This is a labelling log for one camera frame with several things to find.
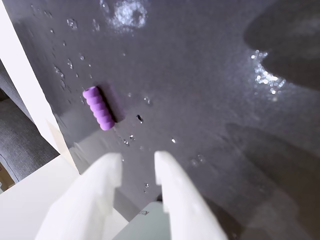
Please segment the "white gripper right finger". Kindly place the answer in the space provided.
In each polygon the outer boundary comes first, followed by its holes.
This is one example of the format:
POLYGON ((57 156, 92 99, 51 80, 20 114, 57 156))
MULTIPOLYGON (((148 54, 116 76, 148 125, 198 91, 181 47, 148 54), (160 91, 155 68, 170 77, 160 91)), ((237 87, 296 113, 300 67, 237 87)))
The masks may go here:
POLYGON ((200 192, 167 151, 154 153, 155 182, 161 186, 163 211, 169 214, 172 240, 227 240, 200 192))

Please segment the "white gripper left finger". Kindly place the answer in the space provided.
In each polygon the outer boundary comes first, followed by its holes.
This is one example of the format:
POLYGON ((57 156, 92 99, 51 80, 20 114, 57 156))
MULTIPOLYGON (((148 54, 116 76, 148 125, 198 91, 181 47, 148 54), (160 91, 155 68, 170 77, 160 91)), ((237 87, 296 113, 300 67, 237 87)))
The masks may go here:
POLYGON ((111 240, 116 235, 115 190, 122 184, 122 155, 106 153, 49 208, 37 240, 111 240))

